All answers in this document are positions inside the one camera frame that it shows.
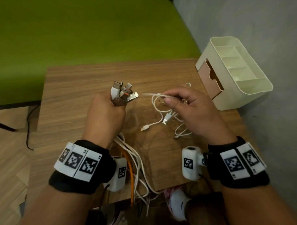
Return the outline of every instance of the hand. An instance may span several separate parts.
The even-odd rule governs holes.
[[[123,128],[125,108],[111,102],[110,91],[97,94],[90,105],[82,138],[108,149]]]
[[[194,134],[204,137],[210,145],[224,145],[237,141],[212,100],[200,91],[177,87],[163,92],[164,95],[186,99],[188,105],[177,98],[167,97],[164,102],[184,120]]]

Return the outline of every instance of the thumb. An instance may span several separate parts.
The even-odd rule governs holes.
[[[181,115],[181,117],[183,117],[185,111],[187,110],[187,105],[184,104],[182,101],[178,100],[177,98],[166,97],[164,98],[164,102],[171,109],[173,109],[175,112]]]

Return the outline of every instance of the table top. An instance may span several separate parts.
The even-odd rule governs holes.
[[[197,59],[171,61],[123,62],[96,65],[55,67],[48,70],[38,121],[35,149],[31,162],[28,203],[31,203],[47,184],[53,165],[66,146],[81,138],[84,121],[92,97],[101,90],[109,90],[113,81],[127,82],[139,94],[161,93],[177,85],[191,83],[191,88],[206,92],[195,68]],[[165,105],[158,103],[160,109]],[[126,142],[140,154],[150,184],[155,190],[188,182],[182,175],[181,150],[189,145],[207,150],[205,141],[195,135],[175,140],[174,130],[180,124],[171,120],[140,131],[146,124],[157,122],[160,114],[155,111],[151,98],[141,96],[127,105],[123,133]],[[235,134],[250,141],[247,129],[237,110],[221,112]],[[111,155],[119,155],[115,148]],[[95,195],[98,206],[102,187]],[[109,192],[105,203],[130,198],[130,178],[118,192]]]

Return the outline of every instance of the foot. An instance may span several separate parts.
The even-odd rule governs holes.
[[[186,221],[185,206],[190,198],[188,198],[183,192],[180,186],[168,188],[164,191],[165,199],[169,211],[178,221]]]

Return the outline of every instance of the black furniture leg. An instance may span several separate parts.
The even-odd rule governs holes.
[[[13,129],[13,128],[9,127],[9,126],[6,126],[6,125],[4,125],[2,123],[0,123],[0,128],[4,129],[4,130],[7,130],[7,131],[11,131],[11,132],[17,131],[16,129]]]

